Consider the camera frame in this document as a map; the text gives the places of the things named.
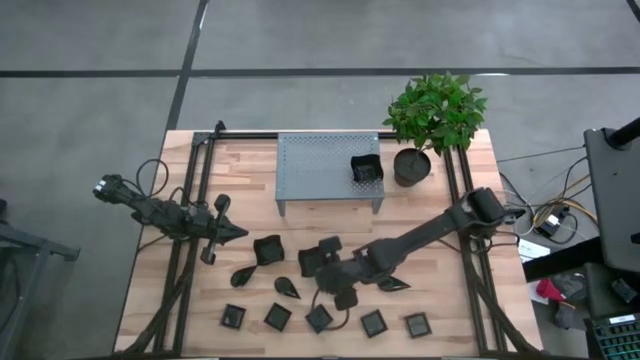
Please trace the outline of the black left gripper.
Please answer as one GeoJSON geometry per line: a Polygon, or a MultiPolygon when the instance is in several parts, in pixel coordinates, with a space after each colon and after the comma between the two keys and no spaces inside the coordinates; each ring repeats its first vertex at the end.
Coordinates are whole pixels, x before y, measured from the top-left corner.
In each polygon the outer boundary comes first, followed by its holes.
{"type": "Polygon", "coordinates": [[[190,206],[187,216],[187,231],[189,237],[207,238],[209,243],[202,249],[200,259],[207,265],[215,263],[215,247],[217,244],[224,246],[226,243],[248,235],[248,231],[233,224],[226,216],[230,206],[230,197],[221,194],[215,202],[214,208],[217,215],[214,216],[204,206],[190,206]]]}

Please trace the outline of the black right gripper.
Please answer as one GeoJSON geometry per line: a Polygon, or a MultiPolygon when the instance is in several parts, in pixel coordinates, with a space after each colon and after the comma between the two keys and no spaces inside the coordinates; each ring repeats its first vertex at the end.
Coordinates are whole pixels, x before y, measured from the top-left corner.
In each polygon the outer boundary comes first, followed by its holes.
{"type": "Polygon", "coordinates": [[[358,297],[354,286],[365,279],[365,247],[356,248],[352,252],[353,256],[346,260],[341,260],[338,254],[342,249],[338,236],[320,240],[318,247],[325,256],[316,261],[318,272],[315,274],[315,281],[318,290],[333,296],[338,311],[357,306],[358,297]]]}

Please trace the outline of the gray perforated metal shelf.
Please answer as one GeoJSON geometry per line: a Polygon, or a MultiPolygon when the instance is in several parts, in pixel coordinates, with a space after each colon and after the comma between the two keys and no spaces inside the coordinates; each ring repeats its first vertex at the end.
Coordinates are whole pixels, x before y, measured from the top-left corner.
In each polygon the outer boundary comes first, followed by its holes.
{"type": "Polygon", "coordinates": [[[275,201],[279,215],[289,201],[369,200],[380,211],[381,180],[354,181],[351,158],[380,153],[379,134],[355,132],[280,132],[277,137],[275,201]]]}

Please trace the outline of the black plant pot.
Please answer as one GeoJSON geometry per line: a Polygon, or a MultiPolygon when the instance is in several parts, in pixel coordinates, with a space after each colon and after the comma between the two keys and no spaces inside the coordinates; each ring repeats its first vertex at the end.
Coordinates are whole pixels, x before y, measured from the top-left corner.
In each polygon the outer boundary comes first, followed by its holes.
{"type": "Polygon", "coordinates": [[[422,151],[405,148],[393,160],[393,175],[401,187],[412,187],[424,180],[431,172],[431,161],[422,151]]]}

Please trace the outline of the green leafy plant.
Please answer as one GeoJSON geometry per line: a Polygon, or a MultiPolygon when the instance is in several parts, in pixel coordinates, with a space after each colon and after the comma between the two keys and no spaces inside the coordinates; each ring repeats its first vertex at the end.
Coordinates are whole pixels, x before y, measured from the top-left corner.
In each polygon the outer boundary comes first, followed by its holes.
{"type": "Polygon", "coordinates": [[[412,78],[387,107],[382,124],[396,141],[441,155],[454,147],[468,149],[485,121],[487,99],[468,75],[433,73],[412,78]]]}

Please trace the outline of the white paper sheet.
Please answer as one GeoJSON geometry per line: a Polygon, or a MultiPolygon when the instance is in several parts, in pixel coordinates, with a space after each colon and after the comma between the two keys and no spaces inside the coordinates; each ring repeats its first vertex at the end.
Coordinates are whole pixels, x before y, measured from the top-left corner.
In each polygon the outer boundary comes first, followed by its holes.
{"type": "Polygon", "coordinates": [[[518,253],[522,263],[533,259],[547,256],[551,253],[551,249],[525,239],[521,239],[518,243],[518,253]]]}

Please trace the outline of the red crumpled cloth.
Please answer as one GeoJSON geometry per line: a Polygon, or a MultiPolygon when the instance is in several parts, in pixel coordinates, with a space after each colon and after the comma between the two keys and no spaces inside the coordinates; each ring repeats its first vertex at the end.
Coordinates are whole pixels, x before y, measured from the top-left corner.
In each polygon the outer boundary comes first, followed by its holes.
{"type": "Polygon", "coordinates": [[[535,291],[536,294],[543,299],[553,300],[555,302],[563,302],[566,299],[550,278],[540,280],[535,287],[535,291]]]}

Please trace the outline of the black power supply box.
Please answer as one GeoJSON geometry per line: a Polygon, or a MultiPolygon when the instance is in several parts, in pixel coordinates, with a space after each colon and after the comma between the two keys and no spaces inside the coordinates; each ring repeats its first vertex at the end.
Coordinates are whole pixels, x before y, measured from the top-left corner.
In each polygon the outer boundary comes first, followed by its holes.
{"type": "Polygon", "coordinates": [[[544,237],[552,237],[566,218],[566,212],[539,214],[534,220],[533,231],[544,237]]]}

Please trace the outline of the black floor beam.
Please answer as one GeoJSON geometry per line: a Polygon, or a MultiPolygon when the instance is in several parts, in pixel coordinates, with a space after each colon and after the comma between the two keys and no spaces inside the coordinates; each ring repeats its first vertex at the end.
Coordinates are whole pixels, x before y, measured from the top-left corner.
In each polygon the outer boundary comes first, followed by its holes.
{"type": "Polygon", "coordinates": [[[577,269],[585,263],[604,263],[599,237],[529,260],[523,264],[523,270],[526,280],[532,282],[577,269]]]}

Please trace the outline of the small parts drawer organizer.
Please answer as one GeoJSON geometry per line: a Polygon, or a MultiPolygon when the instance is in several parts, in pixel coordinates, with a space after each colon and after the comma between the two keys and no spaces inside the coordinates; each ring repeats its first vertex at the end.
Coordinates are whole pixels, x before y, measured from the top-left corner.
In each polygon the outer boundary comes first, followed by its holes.
{"type": "Polygon", "coordinates": [[[586,319],[588,355],[596,360],[640,360],[640,313],[586,319]]]}

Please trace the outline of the black round pole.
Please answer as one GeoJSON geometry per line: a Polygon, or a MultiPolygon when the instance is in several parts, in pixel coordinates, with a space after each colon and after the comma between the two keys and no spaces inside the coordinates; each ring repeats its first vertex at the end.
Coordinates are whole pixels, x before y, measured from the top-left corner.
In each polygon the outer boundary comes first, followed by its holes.
{"type": "Polygon", "coordinates": [[[619,129],[605,128],[604,136],[610,147],[617,150],[628,149],[631,143],[640,137],[640,117],[619,129]]]}

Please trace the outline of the dark metal frame stand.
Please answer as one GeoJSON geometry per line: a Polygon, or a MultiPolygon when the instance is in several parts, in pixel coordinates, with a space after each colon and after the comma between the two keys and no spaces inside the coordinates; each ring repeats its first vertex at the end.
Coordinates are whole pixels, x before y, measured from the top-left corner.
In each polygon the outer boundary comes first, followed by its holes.
{"type": "Polygon", "coordinates": [[[62,245],[12,227],[5,219],[7,202],[0,198],[0,360],[12,360],[17,339],[52,255],[76,261],[80,249],[62,245]]]}

